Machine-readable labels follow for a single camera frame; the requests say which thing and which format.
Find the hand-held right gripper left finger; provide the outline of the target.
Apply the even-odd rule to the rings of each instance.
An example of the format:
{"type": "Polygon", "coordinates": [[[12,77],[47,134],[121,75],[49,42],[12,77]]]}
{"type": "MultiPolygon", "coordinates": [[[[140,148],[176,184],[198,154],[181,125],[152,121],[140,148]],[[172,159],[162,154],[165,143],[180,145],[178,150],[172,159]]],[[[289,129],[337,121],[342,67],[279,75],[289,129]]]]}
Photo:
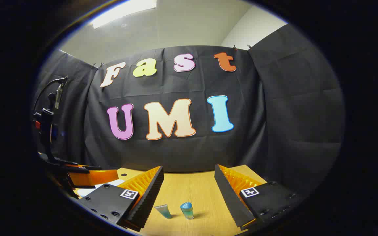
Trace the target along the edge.
{"type": "Polygon", "coordinates": [[[163,180],[163,167],[158,166],[118,186],[102,184],[79,202],[106,221],[139,232],[146,224],[163,180]]]}

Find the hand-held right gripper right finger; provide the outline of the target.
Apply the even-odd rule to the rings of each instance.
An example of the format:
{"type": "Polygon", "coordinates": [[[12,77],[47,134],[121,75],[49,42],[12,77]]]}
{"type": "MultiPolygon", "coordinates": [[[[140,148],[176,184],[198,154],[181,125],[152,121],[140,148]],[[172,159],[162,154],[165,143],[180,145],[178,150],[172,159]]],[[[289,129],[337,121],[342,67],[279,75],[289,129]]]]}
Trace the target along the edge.
{"type": "Polygon", "coordinates": [[[302,201],[301,195],[276,181],[258,181],[222,165],[215,165],[214,178],[241,230],[274,224],[302,201]]]}

